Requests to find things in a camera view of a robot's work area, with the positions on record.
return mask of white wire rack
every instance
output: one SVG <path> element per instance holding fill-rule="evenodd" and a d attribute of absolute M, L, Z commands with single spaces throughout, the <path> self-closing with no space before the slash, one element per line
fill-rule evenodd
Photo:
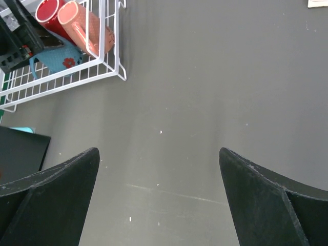
<path fill-rule="evenodd" d="M 119 9 L 126 8 L 126 0 L 77 2 L 100 18 L 99 56 L 89 50 L 89 11 L 87 11 L 86 48 L 93 57 L 85 54 L 82 64 L 54 74 L 50 74 L 49 69 L 42 63 L 36 63 L 35 70 L 39 79 L 33 78 L 30 66 L 15 70 L 7 76 L 1 71 L 0 109 L 15 112 L 18 104 L 111 76 L 127 79 L 126 70 L 119 57 Z M 8 10 L 4 10 L 0 15 L 5 16 L 9 13 Z M 108 54 L 105 54 L 105 25 L 109 26 L 115 35 L 114 47 Z"/>

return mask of blue mug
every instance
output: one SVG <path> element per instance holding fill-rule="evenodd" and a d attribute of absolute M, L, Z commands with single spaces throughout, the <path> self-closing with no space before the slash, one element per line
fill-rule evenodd
<path fill-rule="evenodd" d="M 60 39 L 64 43 L 64 46 L 57 49 L 46 49 L 30 58 L 31 72 L 35 79 L 38 79 L 34 68 L 34 61 L 36 58 L 48 67 L 50 73 L 57 73 L 82 64 L 82 54 L 76 46 L 58 34 L 49 30 L 48 32 Z"/>

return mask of gray floor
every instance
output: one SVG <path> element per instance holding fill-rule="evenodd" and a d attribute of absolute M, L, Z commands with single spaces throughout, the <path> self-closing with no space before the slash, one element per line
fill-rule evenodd
<path fill-rule="evenodd" d="M 327 8 L 127 1 L 127 82 L 37 99 L 3 121 L 52 136 L 45 168 L 100 149 L 80 245 L 238 245 L 223 146 L 328 190 Z"/>

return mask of black panel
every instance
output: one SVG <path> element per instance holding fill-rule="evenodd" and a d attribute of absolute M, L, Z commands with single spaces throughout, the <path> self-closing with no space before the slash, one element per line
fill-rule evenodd
<path fill-rule="evenodd" d="M 0 139 L 0 185 L 41 170 L 50 137 L 0 127 Z"/>

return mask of pink mug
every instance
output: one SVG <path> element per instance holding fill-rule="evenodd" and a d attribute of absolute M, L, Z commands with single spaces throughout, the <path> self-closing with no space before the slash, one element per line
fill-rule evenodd
<path fill-rule="evenodd" d="M 58 21 L 71 39 L 84 52 L 89 54 L 86 48 L 86 13 L 87 10 L 75 1 L 66 3 L 58 12 Z M 89 49 L 99 55 L 99 29 L 100 20 L 92 12 L 89 13 Z M 114 34 L 109 27 L 105 28 L 105 54 L 114 45 Z"/>

